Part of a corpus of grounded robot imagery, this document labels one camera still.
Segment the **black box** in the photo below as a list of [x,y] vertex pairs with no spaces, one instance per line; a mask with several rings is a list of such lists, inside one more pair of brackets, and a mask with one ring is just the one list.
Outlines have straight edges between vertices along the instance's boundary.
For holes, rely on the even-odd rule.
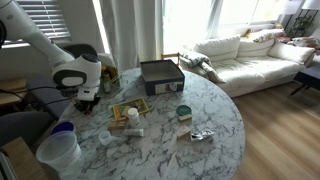
[[172,60],[146,61],[140,65],[148,96],[183,91],[184,74]]

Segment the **marble table top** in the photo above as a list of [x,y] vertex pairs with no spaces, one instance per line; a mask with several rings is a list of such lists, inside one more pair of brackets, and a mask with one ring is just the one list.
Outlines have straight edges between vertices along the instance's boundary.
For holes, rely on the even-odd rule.
[[[245,131],[233,101],[215,84],[190,72],[181,92],[147,96],[139,68],[122,74],[123,89],[112,99],[102,98],[91,115],[83,115],[72,104],[60,121],[77,128],[84,165],[77,179],[231,179],[244,152]],[[103,146],[98,134],[113,120],[113,104],[143,97],[150,112],[141,115],[144,137],[121,137]],[[178,121],[176,108],[192,109],[192,122]],[[210,129],[212,138],[177,141],[181,128],[192,132]]]

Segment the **floor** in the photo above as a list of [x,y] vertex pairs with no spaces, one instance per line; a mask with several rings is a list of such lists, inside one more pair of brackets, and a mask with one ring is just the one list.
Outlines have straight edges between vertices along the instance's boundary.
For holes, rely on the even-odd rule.
[[320,179],[320,91],[296,82],[233,98],[246,130],[238,179]]

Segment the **white cup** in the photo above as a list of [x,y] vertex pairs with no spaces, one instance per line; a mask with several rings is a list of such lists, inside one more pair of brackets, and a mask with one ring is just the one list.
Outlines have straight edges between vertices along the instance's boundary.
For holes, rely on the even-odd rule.
[[103,130],[99,133],[99,140],[101,144],[108,145],[111,142],[111,135],[109,131]]

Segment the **white curtain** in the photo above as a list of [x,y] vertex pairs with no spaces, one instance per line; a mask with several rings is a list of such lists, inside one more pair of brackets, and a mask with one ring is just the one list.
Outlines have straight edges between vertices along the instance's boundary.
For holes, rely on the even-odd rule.
[[161,0],[100,0],[110,52],[119,70],[163,51]]
[[164,51],[216,36],[223,0],[164,0]]

